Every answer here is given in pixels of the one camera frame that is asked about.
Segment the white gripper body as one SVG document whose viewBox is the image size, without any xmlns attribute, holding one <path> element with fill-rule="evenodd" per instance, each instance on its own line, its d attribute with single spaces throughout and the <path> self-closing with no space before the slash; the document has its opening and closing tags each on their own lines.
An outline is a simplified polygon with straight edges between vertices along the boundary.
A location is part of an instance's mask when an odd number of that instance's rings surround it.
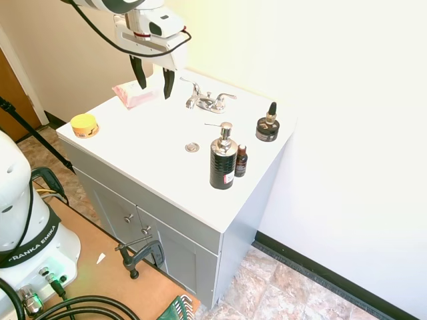
<svg viewBox="0 0 427 320">
<path fill-rule="evenodd" d="M 187 65 L 187 45 L 183 44 L 171 53 L 171 51 L 187 40 L 187 35 L 180 32 L 168 38 L 151 35 L 150 37 L 141 37 L 127 28 L 125 17 L 121 15 L 114 16 L 115 22 L 115 42 L 122 48 L 134 53 L 149 55 L 148 59 L 152 64 L 178 71 Z"/>
</svg>

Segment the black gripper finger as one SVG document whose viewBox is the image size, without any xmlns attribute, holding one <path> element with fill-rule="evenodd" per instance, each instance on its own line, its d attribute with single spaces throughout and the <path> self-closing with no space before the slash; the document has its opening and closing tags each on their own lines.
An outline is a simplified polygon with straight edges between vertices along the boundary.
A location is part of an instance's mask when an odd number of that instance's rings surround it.
<svg viewBox="0 0 427 320">
<path fill-rule="evenodd" d="M 145 89 L 147 87 L 147 81 L 143 70 L 142 60 L 139 57 L 134 57 L 133 55 L 130 55 L 129 59 L 139 86 L 141 89 Z"/>
<path fill-rule="evenodd" d="M 171 92 L 172 92 L 173 84 L 175 80 L 175 71 L 171 71 L 169 69 L 163 68 L 163 78 L 164 78 L 164 86 L 163 86 L 164 98 L 169 99 L 171 96 Z"/>
</svg>

